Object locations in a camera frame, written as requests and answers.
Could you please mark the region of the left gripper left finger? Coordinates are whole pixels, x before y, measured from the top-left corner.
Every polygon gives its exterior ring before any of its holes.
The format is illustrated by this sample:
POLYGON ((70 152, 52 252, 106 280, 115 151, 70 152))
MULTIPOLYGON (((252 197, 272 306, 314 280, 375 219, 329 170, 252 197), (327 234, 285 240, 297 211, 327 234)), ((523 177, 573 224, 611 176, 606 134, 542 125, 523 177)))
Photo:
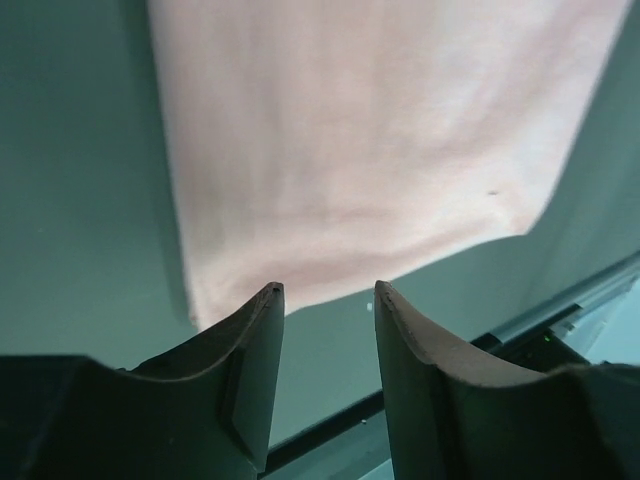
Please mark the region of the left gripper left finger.
POLYGON ((132 370, 71 360, 33 479, 254 479, 266 464, 284 328, 270 283, 132 370))

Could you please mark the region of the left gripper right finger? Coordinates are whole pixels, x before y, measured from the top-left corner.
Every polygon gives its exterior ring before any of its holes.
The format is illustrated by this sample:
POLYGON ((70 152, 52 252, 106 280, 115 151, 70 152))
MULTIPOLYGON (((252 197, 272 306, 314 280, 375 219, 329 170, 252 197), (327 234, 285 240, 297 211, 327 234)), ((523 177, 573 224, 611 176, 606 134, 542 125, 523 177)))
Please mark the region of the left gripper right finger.
POLYGON ((398 479, 635 479, 639 370, 509 363, 375 285, 375 332, 398 479))

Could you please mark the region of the pink t shirt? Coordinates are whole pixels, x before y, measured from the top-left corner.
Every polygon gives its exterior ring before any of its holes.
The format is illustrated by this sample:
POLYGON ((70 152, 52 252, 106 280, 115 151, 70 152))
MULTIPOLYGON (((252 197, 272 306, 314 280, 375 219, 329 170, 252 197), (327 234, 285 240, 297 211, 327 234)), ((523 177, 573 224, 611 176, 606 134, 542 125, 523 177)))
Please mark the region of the pink t shirt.
POLYGON ((152 1, 189 314, 331 301, 528 233, 627 1, 152 1))

